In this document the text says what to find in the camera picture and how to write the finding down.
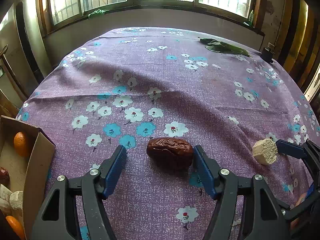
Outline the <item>large orange tangerine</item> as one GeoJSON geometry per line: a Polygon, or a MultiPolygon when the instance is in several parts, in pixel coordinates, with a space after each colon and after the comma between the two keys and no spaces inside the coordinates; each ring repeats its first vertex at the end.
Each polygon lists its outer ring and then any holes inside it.
{"type": "Polygon", "coordinates": [[[20,240],[25,240],[24,228],[22,224],[13,216],[7,216],[6,220],[20,240]]]}

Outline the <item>pale hexagonal sugarcane chunk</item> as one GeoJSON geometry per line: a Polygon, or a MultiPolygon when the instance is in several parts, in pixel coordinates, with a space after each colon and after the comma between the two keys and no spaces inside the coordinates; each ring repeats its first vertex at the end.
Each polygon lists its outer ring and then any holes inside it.
{"type": "Polygon", "coordinates": [[[252,147],[252,154],[255,160],[264,166],[273,164],[277,160],[278,149],[276,143],[266,138],[257,141],[252,147]]]}

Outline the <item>beige sugarcane chunk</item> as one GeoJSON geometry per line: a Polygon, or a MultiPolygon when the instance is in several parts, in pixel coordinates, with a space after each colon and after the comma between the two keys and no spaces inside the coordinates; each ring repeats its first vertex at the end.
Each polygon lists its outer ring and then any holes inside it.
{"type": "Polygon", "coordinates": [[[12,214],[12,208],[10,205],[10,196],[12,192],[5,187],[3,184],[1,184],[1,189],[0,189],[0,208],[1,211],[5,216],[9,216],[12,214]]]}

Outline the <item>dark red jujube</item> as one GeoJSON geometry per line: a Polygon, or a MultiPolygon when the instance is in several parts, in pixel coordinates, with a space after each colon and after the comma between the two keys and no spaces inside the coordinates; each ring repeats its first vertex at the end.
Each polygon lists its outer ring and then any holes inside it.
{"type": "Polygon", "coordinates": [[[193,147],[179,138],[154,138],[148,142],[147,155],[160,167],[172,172],[185,172],[193,163],[193,147]]]}

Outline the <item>pale round sugarcane chunk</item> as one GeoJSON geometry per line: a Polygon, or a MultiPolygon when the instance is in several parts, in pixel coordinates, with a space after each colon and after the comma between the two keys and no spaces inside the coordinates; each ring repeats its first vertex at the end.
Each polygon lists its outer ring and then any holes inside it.
{"type": "Polygon", "coordinates": [[[13,210],[23,210],[23,191],[15,191],[10,195],[9,199],[11,208],[13,210]]]}

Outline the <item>brown cardboard box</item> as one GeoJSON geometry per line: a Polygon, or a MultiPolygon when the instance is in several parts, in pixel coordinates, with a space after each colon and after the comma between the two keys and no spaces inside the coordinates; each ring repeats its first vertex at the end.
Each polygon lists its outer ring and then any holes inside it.
{"type": "Polygon", "coordinates": [[[12,192],[23,191],[20,220],[26,239],[30,237],[44,200],[47,174],[55,148],[55,144],[39,127],[1,116],[1,167],[9,172],[9,189],[12,192]],[[14,149],[14,137],[18,132],[25,132],[31,139],[28,157],[18,155],[14,149]]]}

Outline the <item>red jujube in box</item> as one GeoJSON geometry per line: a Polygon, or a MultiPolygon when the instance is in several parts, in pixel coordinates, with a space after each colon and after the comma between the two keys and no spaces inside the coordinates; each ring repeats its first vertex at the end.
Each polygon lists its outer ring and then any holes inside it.
{"type": "Polygon", "coordinates": [[[9,172],[3,167],[0,167],[0,184],[6,187],[10,184],[9,172]]]}

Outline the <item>small dark bottle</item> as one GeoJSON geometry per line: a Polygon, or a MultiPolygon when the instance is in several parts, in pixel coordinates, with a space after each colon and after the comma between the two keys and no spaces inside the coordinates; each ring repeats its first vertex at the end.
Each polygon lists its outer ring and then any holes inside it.
{"type": "Polygon", "coordinates": [[[268,42],[267,46],[263,48],[260,57],[267,63],[273,62],[274,45],[268,42]]]}

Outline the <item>green leaf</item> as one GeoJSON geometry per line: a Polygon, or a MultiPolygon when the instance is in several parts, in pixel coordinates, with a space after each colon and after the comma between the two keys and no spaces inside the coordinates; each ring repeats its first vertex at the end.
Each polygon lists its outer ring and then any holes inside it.
{"type": "Polygon", "coordinates": [[[200,38],[200,43],[212,52],[250,57],[247,50],[213,38],[200,38]]]}

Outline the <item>green spray bottle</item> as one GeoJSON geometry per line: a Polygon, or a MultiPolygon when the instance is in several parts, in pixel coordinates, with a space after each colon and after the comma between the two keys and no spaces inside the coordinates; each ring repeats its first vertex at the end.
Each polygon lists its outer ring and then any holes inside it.
{"type": "Polygon", "coordinates": [[[253,20],[254,20],[254,10],[251,10],[249,17],[248,17],[248,22],[251,27],[253,27],[253,20]]]}

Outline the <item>purple floral tablecloth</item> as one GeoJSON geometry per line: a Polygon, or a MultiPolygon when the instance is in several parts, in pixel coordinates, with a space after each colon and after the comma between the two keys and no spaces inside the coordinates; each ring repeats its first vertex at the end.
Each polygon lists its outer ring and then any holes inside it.
{"type": "Polygon", "coordinates": [[[319,143],[319,123],[299,87],[256,50],[216,53],[202,37],[167,28],[109,31],[66,55],[17,115],[56,145],[48,187],[126,147],[126,166],[104,203],[118,239],[201,239],[213,213],[214,201],[192,168],[167,173],[148,157],[151,138],[201,145],[238,176],[262,175],[289,205],[309,189],[302,161],[279,155],[263,166],[252,155],[265,138],[319,143]]]}

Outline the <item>tall standing air conditioner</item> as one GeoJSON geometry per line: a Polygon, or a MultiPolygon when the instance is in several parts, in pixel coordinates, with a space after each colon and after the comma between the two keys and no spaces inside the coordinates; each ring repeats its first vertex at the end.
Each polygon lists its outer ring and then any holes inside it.
{"type": "Polygon", "coordinates": [[[30,94],[53,68],[39,28],[36,0],[15,0],[1,22],[1,48],[16,79],[30,94]]]}

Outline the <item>green cloth on sill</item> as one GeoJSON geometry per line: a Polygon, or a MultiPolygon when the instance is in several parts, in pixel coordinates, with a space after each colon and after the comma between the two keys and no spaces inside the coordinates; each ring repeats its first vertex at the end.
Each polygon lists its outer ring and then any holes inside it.
{"type": "Polygon", "coordinates": [[[103,10],[103,9],[97,9],[93,11],[92,13],[88,14],[88,19],[92,19],[95,17],[103,16],[108,12],[108,10],[103,10]]]}

